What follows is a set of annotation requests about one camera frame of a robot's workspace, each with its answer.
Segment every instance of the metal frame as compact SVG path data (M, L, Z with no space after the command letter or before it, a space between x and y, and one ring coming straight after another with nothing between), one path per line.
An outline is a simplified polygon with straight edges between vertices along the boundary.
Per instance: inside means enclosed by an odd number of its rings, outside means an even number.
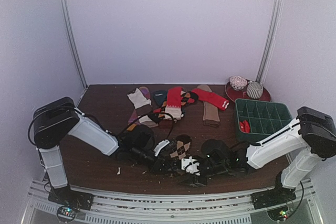
M34 180L32 182L22 224L30 224L35 209L52 215L56 213L59 205L48 201L48 193L44 190L45 183L47 183L46 180ZM309 208L315 224L323 224L319 204L317 203L318 199L311 181L309 179L304 180L303 186L305 188L304 198L310 203ZM94 195L91 210L81 210L80 215L76 218L77 221L83 223L250 224L251 214L266 210L265 208L255 210L250 195L258 191L271 189L271 187L207 195L139 195L76 186L72 186L72 189ZM294 202L297 203L302 195L301 186L297 187L296 194L297 199Z
M274 41L274 36L275 32L279 23L279 17L281 14L281 7L282 7L282 0L274 0L274 5L273 5L273 11L272 11L272 17L271 17L271 22L269 25L269 30L268 30L268 35L267 35L267 40L264 48L264 53L263 57L261 59L258 75L257 75L257 82L262 83L264 80L263 78L266 76L267 69L268 69L268 63L270 60L271 52L272 52L272 47L273 47L273 41Z
M71 26L71 22L70 22L67 0L61 0L61 4L62 4L63 17L64 17L64 21L65 21L65 25L66 25L68 40L69 40L69 44L70 44L71 54L72 54L72 57L74 58L76 69L77 69L77 72L79 74L80 81L83 85L83 88L86 89L88 87L88 84L86 82L84 72L83 72L83 68L82 68L82 65L81 65L80 60L79 60L79 55L78 55L78 51L77 51L77 47L76 47L76 43L75 43L75 38L74 38L74 32L72 31L72 26Z

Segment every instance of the round tray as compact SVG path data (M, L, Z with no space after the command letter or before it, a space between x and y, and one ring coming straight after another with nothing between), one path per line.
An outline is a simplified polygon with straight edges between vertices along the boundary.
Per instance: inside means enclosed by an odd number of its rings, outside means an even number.
M229 99L233 102L236 102L237 99L253 100L250 97L248 97L248 95L246 93L246 89L247 89L247 85L246 85L246 87L244 87L242 90L239 90L239 91L234 90L231 87L229 82L225 85L225 93L226 93L227 97L229 97ZM264 87L264 91L263 91L262 94L263 95L259 99L256 99L256 101L264 101L264 102L270 102L271 101L271 95L265 87Z

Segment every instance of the green bin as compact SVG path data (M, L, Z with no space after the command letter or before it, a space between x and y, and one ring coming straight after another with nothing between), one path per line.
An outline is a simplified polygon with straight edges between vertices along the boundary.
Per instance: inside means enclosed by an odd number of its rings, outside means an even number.
M286 126L292 117L286 105L247 99L236 100L234 113L238 142L256 143ZM241 131L239 122L246 120L250 132Z

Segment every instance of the white panel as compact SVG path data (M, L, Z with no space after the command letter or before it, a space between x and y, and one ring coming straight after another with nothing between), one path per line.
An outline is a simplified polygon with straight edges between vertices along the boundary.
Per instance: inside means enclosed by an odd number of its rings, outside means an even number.
M0 80L0 222L19 223L31 180L43 171L27 139L33 112L82 93L59 0L0 0Z
M274 0L68 0L90 84L254 79Z
M336 120L335 31L335 0L284 0L265 86L273 100L285 103L293 116L305 105ZM310 176L325 223L335 223L336 158L321 162Z

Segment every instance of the metal pole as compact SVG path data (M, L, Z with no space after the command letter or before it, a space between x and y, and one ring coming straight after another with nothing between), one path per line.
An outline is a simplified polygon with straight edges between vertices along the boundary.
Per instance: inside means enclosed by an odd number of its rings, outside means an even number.
M281 11L282 0L274 0L273 11L272 11L272 18L268 30L267 40L264 48L263 57L260 63L258 75L257 75L257 82L261 82L261 79L265 73L266 65L270 57L271 48L272 48L272 41L275 35L275 31L278 26L280 11Z
M76 69L78 71L80 81L81 81L84 89L86 89L88 87L88 84L86 82L84 72L83 72L83 68L82 68L80 60L79 60L79 55L78 55L78 51L77 51L77 47L76 47L76 43L75 43L74 33L73 33L72 27L71 27L67 0L61 0L61 5L62 5L64 21L65 21L66 30L67 30L68 40L69 40L69 44L70 44L71 54L72 54L72 57L74 58Z

